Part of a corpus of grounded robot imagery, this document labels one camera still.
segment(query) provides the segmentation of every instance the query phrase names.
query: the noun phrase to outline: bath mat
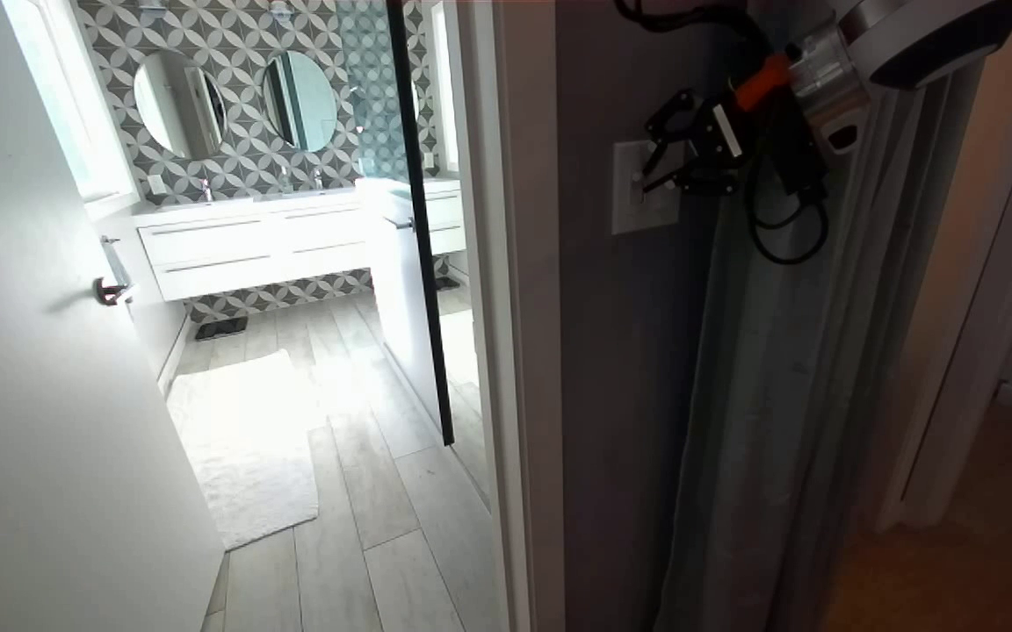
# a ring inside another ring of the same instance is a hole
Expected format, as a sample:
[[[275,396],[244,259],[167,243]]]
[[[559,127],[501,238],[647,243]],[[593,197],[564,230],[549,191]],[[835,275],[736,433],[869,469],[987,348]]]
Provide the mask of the bath mat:
[[[226,549],[317,515],[305,433],[319,411],[287,353],[178,375],[167,414]]]

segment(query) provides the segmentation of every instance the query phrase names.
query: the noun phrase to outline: floor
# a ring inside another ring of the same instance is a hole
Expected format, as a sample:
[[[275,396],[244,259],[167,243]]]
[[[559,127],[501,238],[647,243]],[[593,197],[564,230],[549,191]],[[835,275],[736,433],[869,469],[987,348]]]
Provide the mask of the floor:
[[[250,320],[178,371],[287,353],[328,425],[309,435],[319,515],[226,556],[206,632],[499,632],[501,591],[476,418],[469,305],[441,291],[458,447],[392,371],[372,294]]]
[[[947,515],[846,549],[824,632],[1012,632],[1012,411],[992,408]]]

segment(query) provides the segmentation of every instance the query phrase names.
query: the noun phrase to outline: door frame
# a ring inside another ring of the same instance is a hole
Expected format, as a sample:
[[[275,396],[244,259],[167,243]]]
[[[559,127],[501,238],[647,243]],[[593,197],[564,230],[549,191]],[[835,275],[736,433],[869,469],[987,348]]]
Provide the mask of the door frame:
[[[916,459],[905,477],[901,522],[937,522],[966,472],[1012,348],[1012,197],[966,309],[947,371],[937,387]]]
[[[511,632],[564,628],[556,4],[441,0]]]
[[[1012,76],[972,108],[916,309],[883,396],[873,529],[947,508],[1012,343]]]

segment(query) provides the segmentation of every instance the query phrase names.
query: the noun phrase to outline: white door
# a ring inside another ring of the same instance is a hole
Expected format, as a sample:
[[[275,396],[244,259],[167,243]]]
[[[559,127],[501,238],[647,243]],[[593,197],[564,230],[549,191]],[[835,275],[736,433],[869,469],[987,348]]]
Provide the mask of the white door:
[[[222,546],[0,7],[0,632],[195,632]]]

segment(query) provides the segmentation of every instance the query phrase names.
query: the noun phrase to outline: gray curtain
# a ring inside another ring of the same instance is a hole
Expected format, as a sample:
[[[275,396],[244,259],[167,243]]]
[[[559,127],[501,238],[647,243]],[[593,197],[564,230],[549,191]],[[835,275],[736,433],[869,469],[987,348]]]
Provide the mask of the gray curtain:
[[[924,271],[972,76],[873,96],[828,243],[771,267],[720,217],[655,632],[818,628],[873,387]],[[754,209],[781,217],[776,182]]]

